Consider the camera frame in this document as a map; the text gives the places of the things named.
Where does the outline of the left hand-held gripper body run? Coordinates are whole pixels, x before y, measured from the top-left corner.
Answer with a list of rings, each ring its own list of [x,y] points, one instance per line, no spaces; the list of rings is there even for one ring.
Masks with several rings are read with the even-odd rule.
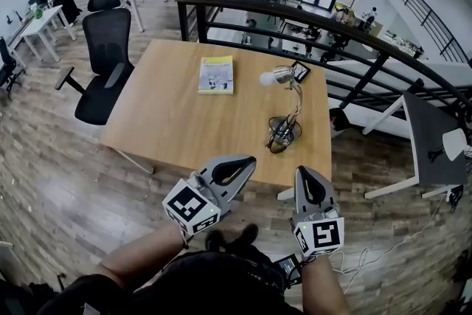
[[[230,210],[230,178],[214,179],[207,170],[181,179],[162,202],[168,217],[186,235],[220,222]]]

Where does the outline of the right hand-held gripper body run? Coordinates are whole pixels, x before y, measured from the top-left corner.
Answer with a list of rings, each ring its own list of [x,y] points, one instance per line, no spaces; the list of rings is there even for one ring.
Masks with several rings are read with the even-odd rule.
[[[292,223],[304,259],[332,254],[344,245],[344,218],[335,207],[310,215],[295,214]]]

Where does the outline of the silver desk lamp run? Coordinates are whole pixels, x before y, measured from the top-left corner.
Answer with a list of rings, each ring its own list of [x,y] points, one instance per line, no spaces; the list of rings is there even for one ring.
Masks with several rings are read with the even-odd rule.
[[[286,89],[295,91],[298,96],[296,108],[289,115],[272,117],[268,121],[269,138],[266,147],[272,154],[280,154],[302,135],[302,127],[297,121],[302,112],[302,88],[296,81],[292,66],[276,66],[272,72],[263,72],[260,82],[264,86],[287,84]]]

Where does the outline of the person's right forearm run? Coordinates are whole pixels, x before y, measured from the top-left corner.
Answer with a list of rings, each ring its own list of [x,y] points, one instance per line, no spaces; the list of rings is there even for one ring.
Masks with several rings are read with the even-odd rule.
[[[302,267],[302,306],[304,315],[350,315],[327,255],[319,255]]]

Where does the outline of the person's left forearm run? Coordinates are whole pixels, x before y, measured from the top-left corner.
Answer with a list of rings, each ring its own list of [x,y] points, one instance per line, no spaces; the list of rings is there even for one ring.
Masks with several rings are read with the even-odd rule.
[[[167,224],[114,250],[96,265],[95,272],[124,290],[135,291],[178,256],[185,245],[180,228]]]

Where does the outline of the person's black shoe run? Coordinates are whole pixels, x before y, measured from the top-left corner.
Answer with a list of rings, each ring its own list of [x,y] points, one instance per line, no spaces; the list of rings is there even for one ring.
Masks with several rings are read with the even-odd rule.
[[[219,252],[220,250],[225,249],[226,241],[222,231],[215,229],[208,232],[205,237],[204,245],[208,252]]]
[[[249,246],[256,241],[259,233],[259,227],[256,224],[247,225],[241,232],[240,236],[235,240],[236,244]]]

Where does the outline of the black waist device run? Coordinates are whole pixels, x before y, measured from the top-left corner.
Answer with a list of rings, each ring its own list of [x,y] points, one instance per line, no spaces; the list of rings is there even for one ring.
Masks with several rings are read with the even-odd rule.
[[[274,264],[281,271],[287,287],[302,283],[302,267],[295,254],[279,259]]]

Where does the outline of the yellow book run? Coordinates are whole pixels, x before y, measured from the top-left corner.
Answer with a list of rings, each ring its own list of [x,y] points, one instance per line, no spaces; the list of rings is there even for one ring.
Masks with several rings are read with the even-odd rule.
[[[198,81],[199,94],[233,94],[233,57],[202,58]]]

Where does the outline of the grey side table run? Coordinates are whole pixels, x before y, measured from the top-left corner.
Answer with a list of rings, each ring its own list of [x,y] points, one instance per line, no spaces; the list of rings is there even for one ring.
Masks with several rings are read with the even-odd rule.
[[[365,193],[365,199],[396,193],[415,185],[435,188],[429,193],[422,194],[423,198],[427,198],[465,185],[467,175],[464,152],[452,162],[445,154],[439,156],[434,162],[428,160],[428,152],[440,147],[443,134],[460,128],[459,123],[452,116],[414,94],[403,93],[380,116],[372,119],[364,127],[362,134],[369,134],[399,109],[403,109],[406,117],[414,174],[411,178]]]

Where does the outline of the dark metal railing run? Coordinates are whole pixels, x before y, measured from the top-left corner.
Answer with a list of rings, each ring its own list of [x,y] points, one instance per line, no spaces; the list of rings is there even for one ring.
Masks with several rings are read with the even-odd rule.
[[[384,111],[405,91],[472,122],[472,83],[455,86],[397,47],[303,9],[264,0],[176,0],[183,41],[241,47],[325,70],[341,108]]]

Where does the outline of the black balcony railing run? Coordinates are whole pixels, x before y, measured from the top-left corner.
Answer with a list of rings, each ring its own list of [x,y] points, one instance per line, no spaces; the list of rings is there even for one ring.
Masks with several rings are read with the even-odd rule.
[[[468,56],[453,33],[424,0],[401,0],[401,2],[429,34],[442,58],[450,62],[469,64]]]

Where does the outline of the white table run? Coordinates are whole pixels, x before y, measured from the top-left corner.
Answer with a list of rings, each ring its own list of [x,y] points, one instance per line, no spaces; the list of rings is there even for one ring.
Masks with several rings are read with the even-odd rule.
[[[62,5],[49,8],[48,10],[43,11],[42,16],[40,18],[34,18],[26,27],[26,29],[20,34],[21,39],[26,42],[27,46],[32,51],[33,55],[40,62],[43,60],[43,58],[39,54],[38,50],[33,46],[30,40],[30,38],[35,35],[41,39],[41,41],[43,42],[43,45],[46,47],[46,50],[49,52],[49,54],[52,56],[55,62],[57,63],[60,62],[59,56],[57,55],[56,51],[54,50],[54,48],[52,47],[51,43],[49,42],[49,40],[46,38],[46,35],[45,35],[45,32],[48,32],[51,40],[53,42],[56,42],[57,39],[52,34],[52,31],[50,30],[49,25],[55,20],[55,18],[58,15],[60,16],[60,19],[64,22],[64,27],[66,28],[71,39],[73,41],[76,41],[77,37],[75,35],[75,32],[71,24],[68,23],[66,20]]]

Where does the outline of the black picture frame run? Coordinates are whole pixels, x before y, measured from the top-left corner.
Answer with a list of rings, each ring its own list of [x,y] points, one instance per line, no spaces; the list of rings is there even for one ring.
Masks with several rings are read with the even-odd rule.
[[[311,69],[301,62],[295,61],[291,65],[291,71],[293,73],[292,82],[301,84],[303,80],[309,75]]]

